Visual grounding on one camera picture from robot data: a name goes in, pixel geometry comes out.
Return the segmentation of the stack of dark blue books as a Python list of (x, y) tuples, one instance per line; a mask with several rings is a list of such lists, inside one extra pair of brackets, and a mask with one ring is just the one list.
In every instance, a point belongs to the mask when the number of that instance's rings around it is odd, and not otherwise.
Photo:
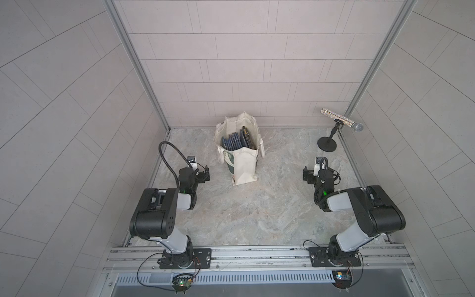
[(257, 150), (257, 146), (252, 140), (251, 133), (246, 126), (243, 126), (238, 132), (233, 132), (227, 137), (222, 137), (221, 146), (228, 151), (235, 151), (241, 148)]

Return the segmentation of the floral canvas tote bag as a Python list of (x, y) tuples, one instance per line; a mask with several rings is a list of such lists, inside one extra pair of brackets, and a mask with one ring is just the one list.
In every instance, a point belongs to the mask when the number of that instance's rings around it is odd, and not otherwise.
[[(251, 133), (252, 140), (257, 150), (241, 148), (235, 151), (225, 150), (221, 146), (221, 138), (233, 132), (238, 132), (246, 126)], [(226, 118), (216, 126), (214, 143), (218, 149), (220, 163), (227, 165), (232, 182), (235, 186), (257, 181), (256, 168), (258, 156), (265, 156), (263, 140), (255, 117), (243, 112), (238, 116)]]

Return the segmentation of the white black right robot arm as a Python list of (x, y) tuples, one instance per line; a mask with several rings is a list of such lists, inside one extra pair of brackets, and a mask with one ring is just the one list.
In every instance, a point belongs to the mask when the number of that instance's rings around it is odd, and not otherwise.
[(336, 191), (339, 175), (331, 168), (315, 173), (303, 169), (303, 180), (314, 187), (314, 202), (324, 212), (352, 210), (356, 221), (345, 231), (333, 235), (326, 249), (310, 248), (310, 255), (322, 266), (360, 266), (359, 248), (380, 235), (403, 230), (406, 220), (402, 212), (380, 185)]

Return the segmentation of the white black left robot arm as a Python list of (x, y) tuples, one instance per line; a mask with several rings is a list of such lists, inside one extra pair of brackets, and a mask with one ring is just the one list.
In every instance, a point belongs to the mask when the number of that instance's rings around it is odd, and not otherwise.
[(202, 171), (185, 167), (179, 170), (179, 187), (147, 188), (129, 224), (131, 236), (154, 241), (165, 249), (164, 266), (189, 267), (194, 260), (192, 241), (175, 228), (178, 210), (192, 210), (197, 202), (199, 184), (210, 180), (209, 167)]

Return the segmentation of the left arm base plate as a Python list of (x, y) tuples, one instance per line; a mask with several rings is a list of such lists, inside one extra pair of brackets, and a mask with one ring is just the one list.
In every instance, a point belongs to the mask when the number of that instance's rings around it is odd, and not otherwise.
[(187, 249), (183, 253), (163, 251), (157, 263), (160, 269), (209, 269), (212, 250), (209, 248)]

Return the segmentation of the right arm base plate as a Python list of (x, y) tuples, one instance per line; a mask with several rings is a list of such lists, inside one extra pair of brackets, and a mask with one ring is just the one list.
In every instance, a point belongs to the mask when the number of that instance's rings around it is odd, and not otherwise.
[(310, 261), (313, 267), (361, 267), (361, 256), (356, 252), (343, 252), (325, 247), (309, 247)]

